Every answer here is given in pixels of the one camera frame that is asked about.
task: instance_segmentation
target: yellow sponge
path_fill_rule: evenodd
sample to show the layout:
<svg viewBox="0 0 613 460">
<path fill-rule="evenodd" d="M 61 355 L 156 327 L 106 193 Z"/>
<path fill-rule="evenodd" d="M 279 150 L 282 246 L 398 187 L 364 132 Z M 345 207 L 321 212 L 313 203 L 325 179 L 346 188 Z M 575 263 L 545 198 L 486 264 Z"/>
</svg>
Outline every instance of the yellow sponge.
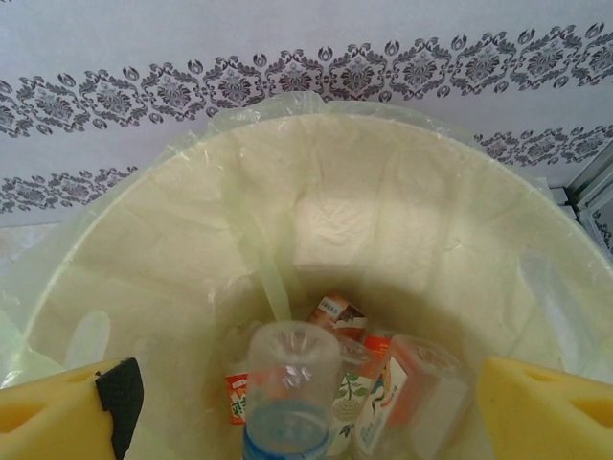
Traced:
<svg viewBox="0 0 613 460">
<path fill-rule="evenodd" d="M 121 460 L 143 406 L 136 359 L 0 391 L 0 460 Z"/>
<path fill-rule="evenodd" d="M 498 460 L 613 459 L 613 386 L 491 357 L 477 402 Z"/>
</svg>

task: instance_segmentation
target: trash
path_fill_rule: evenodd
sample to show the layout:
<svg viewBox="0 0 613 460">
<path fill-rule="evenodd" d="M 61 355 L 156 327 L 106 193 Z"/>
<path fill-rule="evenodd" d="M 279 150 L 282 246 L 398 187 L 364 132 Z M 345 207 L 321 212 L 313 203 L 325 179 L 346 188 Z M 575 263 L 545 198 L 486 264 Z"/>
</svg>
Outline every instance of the trash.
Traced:
<svg viewBox="0 0 613 460">
<path fill-rule="evenodd" d="M 243 460 L 326 458 L 341 351 L 308 323 L 263 326 L 249 348 Z"/>
<path fill-rule="evenodd" d="M 341 346 L 341 374 L 332 406 L 328 458 L 343 459 L 366 397 L 370 395 L 379 370 L 377 356 L 362 344 L 338 337 Z"/>
<path fill-rule="evenodd" d="M 321 326 L 338 335 L 359 340 L 366 329 L 368 320 L 360 310 L 341 296 L 328 294 L 313 310 L 306 322 Z"/>
<path fill-rule="evenodd" d="M 262 326 L 252 321 L 230 328 L 224 338 L 226 387 L 230 398 L 230 423 L 244 425 L 247 396 L 249 343 L 253 334 Z"/>
<path fill-rule="evenodd" d="M 409 451 L 421 460 L 436 458 L 467 406 L 460 362 L 436 344 L 396 335 L 378 372 L 383 377 L 355 423 L 354 456 Z"/>
</svg>

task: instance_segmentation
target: plastic bag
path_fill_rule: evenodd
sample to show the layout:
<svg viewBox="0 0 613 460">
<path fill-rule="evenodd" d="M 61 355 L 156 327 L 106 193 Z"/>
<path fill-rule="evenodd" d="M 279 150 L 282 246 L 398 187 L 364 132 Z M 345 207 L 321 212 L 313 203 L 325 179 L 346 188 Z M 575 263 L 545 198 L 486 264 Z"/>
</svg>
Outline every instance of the plastic bag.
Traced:
<svg viewBox="0 0 613 460">
<path fill-rule="evenodd" d="M 527 253 L 555 268 L 553 285 L 526 283 Z M 539 304 L 559 280 L 592 356 L 565 359 Z M 91 355 L 135 356 L 143 371 L 128 458 L 238 458 L 220 338 L 252 319 L 304 319 L 331 290 L 473 374 L 491 354 L 610 364 L 613 271 L 546 196 L 418 113 L 288 93 L 219 114 L 18 261 L 0 280 L 12 331 L 0 369 L 56 372 L 26 368 L 28 354 L 68 367 L 93 311 L 101 321 L 86 324 L 108 318 L 109 331 L 95 330 Z M 475 407 L 443 458 L 493 458 Z"/>
</svg>

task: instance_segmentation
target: crumpled plastic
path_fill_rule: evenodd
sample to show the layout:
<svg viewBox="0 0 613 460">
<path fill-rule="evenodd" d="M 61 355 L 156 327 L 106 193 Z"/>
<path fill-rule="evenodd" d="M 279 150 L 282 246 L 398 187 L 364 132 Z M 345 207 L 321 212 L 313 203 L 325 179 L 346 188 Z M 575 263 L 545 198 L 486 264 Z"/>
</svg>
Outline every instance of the crumpled plastic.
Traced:
<svg viewBox="0 0 613 460">
<path fill-rule="evenodd" d="M 239 458 L 221 338 L 333 290 L 474 376 L 489 355 L 613 374 L 613 270 L 546 196 L 417 112 L 287 93 L 218 114 L 15 263 L 0 381 L 134 356 L 127 458 Z M 443 458 L 493 458 L 475 406 Z"/>
</svg>

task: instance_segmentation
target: damask pattern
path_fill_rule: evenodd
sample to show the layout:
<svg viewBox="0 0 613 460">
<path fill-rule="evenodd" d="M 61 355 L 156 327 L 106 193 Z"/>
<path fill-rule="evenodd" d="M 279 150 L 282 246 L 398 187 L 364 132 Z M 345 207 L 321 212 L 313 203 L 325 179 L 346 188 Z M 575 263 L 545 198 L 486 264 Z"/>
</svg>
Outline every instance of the damask pattern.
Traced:
<svg viewBox="0 0 613 460">
<path fill-rule="evenodd" d="M 98 172 L 81 171 L 78 175 L 60 172 L 50 177 L 4 178 L 0 182 L 0 214 L 84 205 L 136 170 L 135 166 L 130 166 L 125 171 L 109 168 Z"/>
<path fill-rule="evenodd" d="M 613 257 L 613 233 L 611 233 L 611 230 L 609 230 L 608 224 L 601 221 L 601 217 L 602 215 L 600 211 L 597 211 L 592 215 L 592 218 L 594 218 L 594 222 L 596 223 L 596 227 L 598 228 L 599 232 L 601 232 L 602 240 L 608 248 L 611 257 Z"/>
<path fill-rule="evenodd" d="M 482 134 L 474 137 L 489 156 L 508 165 L 535 166 L 543 162 L 554 165 L 560 161 L 570 164 L 602 151 L 613 140 L 613 125 L 593 129 L 578 126 L 570 132 L 559 127 L 541 133 L 528 130 L 520 134 L 496 132 L 489 138 Z"/>
<path fill-rule="evenodd" d="M 193 120 L 199 112 L 212 117 L 220 109 L 254 104 L 284 91 L 312 90 L 325 101 L 387 103 L 426 95 L 589 86 L 611 82 L 612 76 L 613 32 L 605 32 L 604 23 L 584 32 L 571 25 L 540 35 L 534 29 L 519 36 L 487 33 L 472 42 L 465 35 L 450 43 L 419 38 L 404 47 L 390 41 L 379 51 L 368 43 L 350 45 L 345 52 L 324 46 L 316 56 L 295 50 L 278 57 L 258 53 L 249 61 L 218 57 L 210 68 L 194 59 L 185 69 L 164 63 L 151 64 L 146 72 L 127 66 L 118 76 L 86 71 L 80 80 L 68 74 L 59 74 L 57 81 L 40 76 L 22 77 L 18 84 L 0 80 L 0 132 L 27 137 L 36 131 L 135 127 L 147 119 L 155 124 Z M 538 142 L 544 139 L 561 142 L 555 133 Z M 518 161 L 532 164 L 536 157 Z"/>
</svg>

